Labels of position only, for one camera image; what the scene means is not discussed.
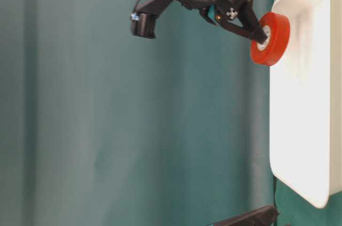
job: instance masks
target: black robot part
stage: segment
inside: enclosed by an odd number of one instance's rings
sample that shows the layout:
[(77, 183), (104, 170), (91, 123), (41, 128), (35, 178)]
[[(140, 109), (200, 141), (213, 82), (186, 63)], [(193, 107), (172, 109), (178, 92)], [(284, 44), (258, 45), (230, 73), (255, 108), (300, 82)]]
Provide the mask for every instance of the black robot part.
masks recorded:
[[(157, 18), (174, 0), (149, 0), (137, 4), (131, 17), (133, 35), (155, 38)], [(253, 11), (254, 0), (177, 0), (189, 10), (197, 9), (209, 23), (219, 25), (237, 35), (263, 43), (267, 36)], [(238, 19), (242, 27), (232, 23)]]

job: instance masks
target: teal fabric backdrop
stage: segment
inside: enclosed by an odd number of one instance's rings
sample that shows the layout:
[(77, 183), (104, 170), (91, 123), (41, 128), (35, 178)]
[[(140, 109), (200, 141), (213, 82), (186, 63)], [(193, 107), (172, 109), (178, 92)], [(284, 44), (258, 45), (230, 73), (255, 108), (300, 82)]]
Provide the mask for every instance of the teal fabric backdrop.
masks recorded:
[[(171, 5), (0, 0), (1, 225), (205, 225), (273, 203), (269, 70)], [(258, 17), (273, 0), (255, 0)]]
[(281, 211), (277, 225), (342, 225), (342, 193), (332, 196), (325, 209), (316, 209), (281, 181), (277, 182), (275, 201)]

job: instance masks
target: white tray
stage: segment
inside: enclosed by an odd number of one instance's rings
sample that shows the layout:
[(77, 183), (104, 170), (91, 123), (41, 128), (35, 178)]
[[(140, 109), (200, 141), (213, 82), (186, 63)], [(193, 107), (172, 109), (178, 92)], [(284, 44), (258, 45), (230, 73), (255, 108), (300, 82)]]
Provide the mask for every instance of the white tray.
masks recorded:
[(277, 0), (289, 45), (270, 70), (274, 175), (317, 208), (342, 190), (342, 0)]

